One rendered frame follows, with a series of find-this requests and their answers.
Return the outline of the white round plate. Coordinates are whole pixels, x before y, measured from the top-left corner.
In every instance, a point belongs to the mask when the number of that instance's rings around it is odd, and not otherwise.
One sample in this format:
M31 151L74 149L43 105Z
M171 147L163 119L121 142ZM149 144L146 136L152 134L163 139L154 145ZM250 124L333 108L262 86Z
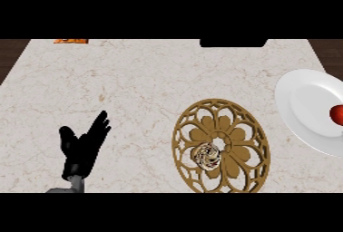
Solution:
M331 108L343 105L343 82L325 72L293 70L278 79L275 101L296 137L319 152L343 158L343 126L330 117Z

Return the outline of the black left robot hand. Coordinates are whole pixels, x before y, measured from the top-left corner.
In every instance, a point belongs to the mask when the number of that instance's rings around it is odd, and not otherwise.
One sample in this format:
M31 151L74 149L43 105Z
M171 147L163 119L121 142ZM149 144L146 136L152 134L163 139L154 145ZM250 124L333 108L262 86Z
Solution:
M93 170L98 153L108 136L108 113L100 111L89 131L77 137L69 127L59 129L61 149L65 155L62 179L72 176L86 179Z

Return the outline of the orange box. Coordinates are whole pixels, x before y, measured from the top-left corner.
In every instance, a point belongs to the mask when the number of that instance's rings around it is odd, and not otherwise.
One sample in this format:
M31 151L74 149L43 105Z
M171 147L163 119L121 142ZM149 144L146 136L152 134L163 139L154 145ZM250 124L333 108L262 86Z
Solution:
M55 44L87 44L89 39L55 39Z

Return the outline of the cream and brown patterned ball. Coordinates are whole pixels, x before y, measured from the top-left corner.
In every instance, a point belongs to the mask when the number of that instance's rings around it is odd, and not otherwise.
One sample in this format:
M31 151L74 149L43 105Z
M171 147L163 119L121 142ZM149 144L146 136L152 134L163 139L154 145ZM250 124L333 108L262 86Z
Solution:
M202 142L194 152L192 161L202 170L214 170L220 166L222 154L211 142Z

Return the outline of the gold openwork round placemat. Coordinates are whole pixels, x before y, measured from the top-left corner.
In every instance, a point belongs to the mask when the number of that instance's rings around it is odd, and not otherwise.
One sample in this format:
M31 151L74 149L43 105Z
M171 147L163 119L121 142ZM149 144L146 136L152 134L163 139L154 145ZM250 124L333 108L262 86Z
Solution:
M197 146L211 142L220 166L202 170L192 160ZM207 99L188 107L176 122L171 150L179 175L195 192L256 192L269 171L270 152L259 121L234 102Z

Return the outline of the black appliance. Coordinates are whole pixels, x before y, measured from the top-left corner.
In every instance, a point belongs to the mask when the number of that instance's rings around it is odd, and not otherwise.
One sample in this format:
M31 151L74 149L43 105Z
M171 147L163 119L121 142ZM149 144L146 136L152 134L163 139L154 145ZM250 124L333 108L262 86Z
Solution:
M263 47L266 39L201 39L202 47Z

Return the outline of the red round fruit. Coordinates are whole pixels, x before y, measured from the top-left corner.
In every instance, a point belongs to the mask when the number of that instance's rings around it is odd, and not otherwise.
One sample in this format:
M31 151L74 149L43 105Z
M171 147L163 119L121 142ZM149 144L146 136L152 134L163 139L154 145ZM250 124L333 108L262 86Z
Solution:
M331 108L330 118L337 125L343 126L343 105L336 105Z

